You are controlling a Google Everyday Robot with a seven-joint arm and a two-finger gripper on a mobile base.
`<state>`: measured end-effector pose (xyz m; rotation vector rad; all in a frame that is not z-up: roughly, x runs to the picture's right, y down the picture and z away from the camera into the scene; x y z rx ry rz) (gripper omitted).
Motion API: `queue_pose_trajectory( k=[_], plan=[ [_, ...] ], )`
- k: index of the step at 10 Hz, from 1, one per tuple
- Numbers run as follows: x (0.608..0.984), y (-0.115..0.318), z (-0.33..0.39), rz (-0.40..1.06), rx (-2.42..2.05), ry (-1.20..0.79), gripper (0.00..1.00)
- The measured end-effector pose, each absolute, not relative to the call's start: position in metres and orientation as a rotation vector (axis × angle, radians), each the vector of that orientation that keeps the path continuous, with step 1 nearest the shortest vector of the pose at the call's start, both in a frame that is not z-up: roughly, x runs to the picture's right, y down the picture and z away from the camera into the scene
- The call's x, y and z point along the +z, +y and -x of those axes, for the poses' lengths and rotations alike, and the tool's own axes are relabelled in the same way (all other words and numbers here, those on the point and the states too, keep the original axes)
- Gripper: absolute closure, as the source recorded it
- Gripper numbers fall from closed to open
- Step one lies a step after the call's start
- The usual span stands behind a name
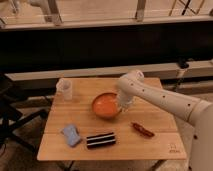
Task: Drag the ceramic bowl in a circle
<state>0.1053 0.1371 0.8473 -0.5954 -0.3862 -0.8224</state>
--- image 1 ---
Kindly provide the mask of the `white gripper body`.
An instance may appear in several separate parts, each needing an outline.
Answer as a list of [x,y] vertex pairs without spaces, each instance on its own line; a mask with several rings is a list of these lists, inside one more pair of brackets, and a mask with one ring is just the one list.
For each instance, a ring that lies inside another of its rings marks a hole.
[[117,94],[117,105],[124,111],[127,110],[133,103],[133,96],[120,90]]

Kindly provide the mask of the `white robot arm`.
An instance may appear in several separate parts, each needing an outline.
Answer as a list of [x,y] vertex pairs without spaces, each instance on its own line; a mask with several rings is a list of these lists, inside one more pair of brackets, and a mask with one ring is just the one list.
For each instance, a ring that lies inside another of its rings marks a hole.
[[150,86],[140,70],[117,81],[118,105],[128,108],[134,96],[181,118],[194,127],[188,171],[213,171],[213,102]]

